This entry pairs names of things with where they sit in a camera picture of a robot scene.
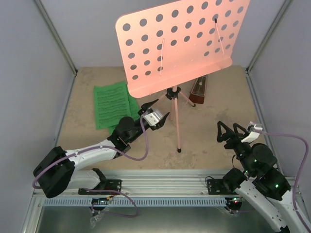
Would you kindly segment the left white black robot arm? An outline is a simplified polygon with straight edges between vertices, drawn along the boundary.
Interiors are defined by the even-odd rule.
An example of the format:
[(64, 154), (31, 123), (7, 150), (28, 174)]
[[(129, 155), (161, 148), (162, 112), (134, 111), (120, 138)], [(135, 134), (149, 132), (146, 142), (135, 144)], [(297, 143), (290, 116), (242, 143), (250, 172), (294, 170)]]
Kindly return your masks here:
[(66, 190), (77, 189), (80, 195), (94, 192), (99, 195), (120, 195), (122, 181), (108, 179), (100, 169), (92, 168), (82, 172), (85, 167), (101, 161), (126, 157), (142, 161), (147, 155), (135, 158), (127, 154), (130, 145), (141, 135), (146, 136), (147, 129), (162, 128), (168, 117), (158, 109), (152, 109), (155, 101), (145, 103), (138, 111), (139, 119), (125, 116), (119, 120), (113, 133), (104, 141), (75, 150), (54, 147), (34, 169), (32, 186), (41, 189), (47, 198), (54, 198)]

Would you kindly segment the pink tripod music stand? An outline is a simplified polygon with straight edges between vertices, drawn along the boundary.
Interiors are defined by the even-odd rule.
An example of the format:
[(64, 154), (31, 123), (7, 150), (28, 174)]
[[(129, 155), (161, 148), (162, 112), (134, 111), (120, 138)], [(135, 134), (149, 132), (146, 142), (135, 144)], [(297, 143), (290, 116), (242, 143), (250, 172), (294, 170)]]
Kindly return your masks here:
[(232, 65), (247, 0), (180, 0), (121, 16), (128, 90), (142, 98)]

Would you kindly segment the brown wooden metronome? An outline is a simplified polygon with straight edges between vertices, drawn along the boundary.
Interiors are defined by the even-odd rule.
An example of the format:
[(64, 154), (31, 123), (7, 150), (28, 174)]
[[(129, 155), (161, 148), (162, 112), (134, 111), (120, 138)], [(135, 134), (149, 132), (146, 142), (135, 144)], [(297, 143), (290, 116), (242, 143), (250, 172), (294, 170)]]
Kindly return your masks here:
[(189, 99), (195, 104), (203, 104), (207, 89), (207, 75), (197, 78), (191, 89)]

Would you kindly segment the clear plastic metronome cover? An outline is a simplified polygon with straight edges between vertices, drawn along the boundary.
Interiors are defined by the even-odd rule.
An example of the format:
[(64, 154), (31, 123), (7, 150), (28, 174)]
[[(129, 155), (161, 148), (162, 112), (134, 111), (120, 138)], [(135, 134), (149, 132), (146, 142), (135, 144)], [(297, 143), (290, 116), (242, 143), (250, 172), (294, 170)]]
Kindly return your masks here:
[(195, 86), (194, 86), (194, 93), (199, 96), (205, 96), (206, 84), (207, 84), (206, 75), (197, 78)]

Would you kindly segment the green sheet music page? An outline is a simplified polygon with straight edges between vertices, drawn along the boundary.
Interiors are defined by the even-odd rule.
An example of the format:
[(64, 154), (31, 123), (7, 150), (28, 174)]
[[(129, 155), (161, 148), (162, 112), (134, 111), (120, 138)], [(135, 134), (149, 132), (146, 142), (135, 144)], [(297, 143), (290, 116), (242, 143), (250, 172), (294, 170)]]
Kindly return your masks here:
[(127, 93), (128, 95), (128, 101), (129, 101), (129, 109), (130, 109), (130, 113), (131, 113), (131, 117), (134, 119), (134, 120), (137, 120), (139, 119), (139, 105), (137, 103), (137, 100), (132, 97), (129, 93)]
[(97, 130), (117, 125), (122, 117), (130, 115), (125, 82), (106, 86), (95, 86), (93, 95)]

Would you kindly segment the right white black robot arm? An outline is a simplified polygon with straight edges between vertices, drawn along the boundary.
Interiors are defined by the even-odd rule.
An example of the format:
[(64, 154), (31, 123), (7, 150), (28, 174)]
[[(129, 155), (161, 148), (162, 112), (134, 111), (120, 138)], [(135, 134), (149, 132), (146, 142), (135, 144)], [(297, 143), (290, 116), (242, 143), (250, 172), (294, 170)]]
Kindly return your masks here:
[(243, 170), (232, 168), (223, 176), (223, 188), (244, 198), (268, 222), (276, 233), (309, 233), (311, 222), (296, 202), (296, 186), (275, 168), (277, 158), (263, 143), (254, 143), (268, 135), (262, 125), (250, 122), (247, 128), (234, 123), (229, 128), (217, 123), (217, 141), (233, 150)]

